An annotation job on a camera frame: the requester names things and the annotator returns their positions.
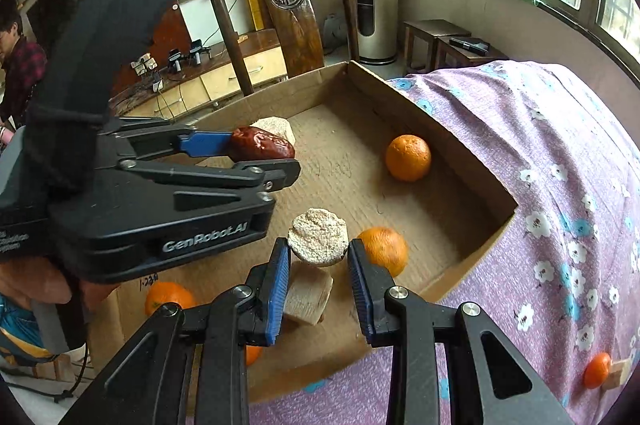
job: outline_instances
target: person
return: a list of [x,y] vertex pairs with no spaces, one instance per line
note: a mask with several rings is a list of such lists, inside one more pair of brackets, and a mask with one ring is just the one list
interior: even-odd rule
[[33,89],[44,76],[47,56],[39,44],[27,41],[17,10],[0,15],[0,62],[5,72],[0,120],[6,124],[12,116],[18,129],[24,125]]

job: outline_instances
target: orange fruit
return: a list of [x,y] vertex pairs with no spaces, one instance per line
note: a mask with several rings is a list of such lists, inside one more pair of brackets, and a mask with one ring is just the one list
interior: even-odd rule
[[165,302],[175,302],[183,310],[197,306],[196,299],[187,288],[176,282],[155,282],[146,293],[145,313],[151,316]]
[[409,260],[409,246],[402,235],[392,228],[373,227],[361,231],[358,239],[362,240],[370,262],[384,266],[391,277],[402,273]]
[[403,134],[386,148],[385,163],[397,180],[417,181],[431,168],[431,150],[422,138]]
[[598,353],[587,364],[584,370],[582,382],[587,389],[596,389],[601,386],[609,376],[611,357],[608,353]]
[[262,348],[259,345],[246,345],[244,347],[244,357],[246,358],[246,366],[249,367],[262,354]]

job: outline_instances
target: table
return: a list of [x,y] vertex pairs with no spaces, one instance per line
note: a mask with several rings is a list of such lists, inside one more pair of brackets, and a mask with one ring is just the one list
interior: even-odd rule
[[472,53],[449,43],[451,37],[438,37],[438,50],[435,69],[472,68],[495,60],[508,60],[509,57],[491,46],[486,56]]
[[432,72],[436,65],[437,38],[447,35],[469,36],[471,32],[444,19],[405,21],[404,60],[405,74],[414,71],[414,37],[418,37],[429,44],[429,56],[426,63],[426,73]]

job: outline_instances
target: metal bolt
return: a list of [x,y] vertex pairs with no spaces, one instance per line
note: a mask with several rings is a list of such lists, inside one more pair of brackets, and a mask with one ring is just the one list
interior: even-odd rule
[[462,310],[470,317],[476,317],[480,314],[480,307],[475,302],[465,302]]
[[409,291],[404,286],[392,286],[389,288],[389,295],[394,299],[406,299]]
[[258,198],[260,198],[262,201],[265,201],[265,202],[269,202],[273,200],[273,197],[271,196],[271,194],[264,191],[258,192]]
[[162,316],[164,317],[173,317],[180,310],[180,306],[178,306],[175,302],[167,302],[162,304],[160,307],[160,311]]
[[244,284],[241,284],[240,286],[236,286],[234,288],[234,295],[239,299],[246,299],[251,295],[251,292],[251,288]]

